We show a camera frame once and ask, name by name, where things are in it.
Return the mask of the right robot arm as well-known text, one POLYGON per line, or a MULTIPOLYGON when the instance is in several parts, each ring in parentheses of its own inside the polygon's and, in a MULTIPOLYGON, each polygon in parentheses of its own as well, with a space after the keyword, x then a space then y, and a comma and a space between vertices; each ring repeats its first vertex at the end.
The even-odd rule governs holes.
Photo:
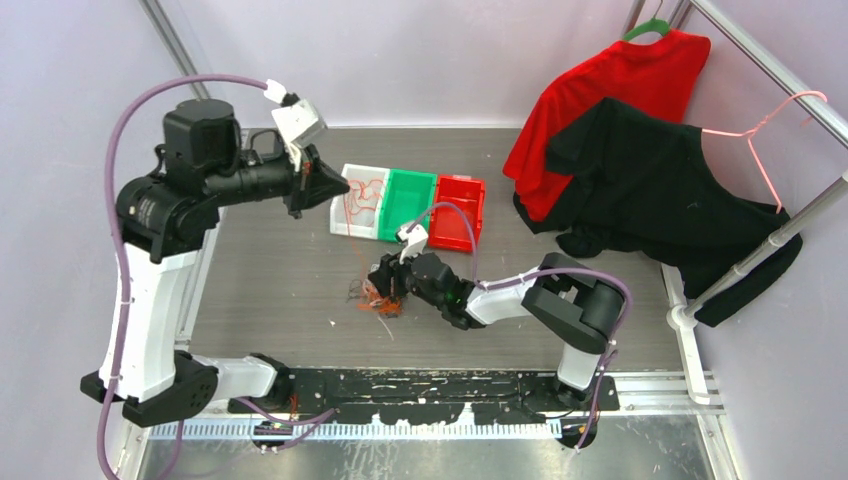
POLYGON ((558 403, 571 411, 592 400, 596 375, 632 303, 621 280, 560 253, 524 273, 480 283, 458 276, 434 253, 385 255, 367 280, 381 297, 414 296, 461 330, 535 318, 563 343, 554 388, 558 403))

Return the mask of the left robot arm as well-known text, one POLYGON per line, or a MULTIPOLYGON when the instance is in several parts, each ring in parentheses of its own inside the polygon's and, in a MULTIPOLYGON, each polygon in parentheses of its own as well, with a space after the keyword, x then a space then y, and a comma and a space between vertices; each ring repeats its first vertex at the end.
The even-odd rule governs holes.
POLYGON ((188 282, 224 208, 279 198, 293 217, 345 194, 346 180, 320 158, 326 124, 313 104, 286 95, 272 113, 275 146, 261 154, 241 141, 233 107, 189 100, 163 119, 158 165, 119 192, 116 213, 130 266, 130 309, 115 387, 104 363, 80 382, 97 402, 123 406, 141 427, 186 420, 214 401, 245 398, 269 413, 290 405, 289 368, 261 353, 209 358, 176 345, 188 282))

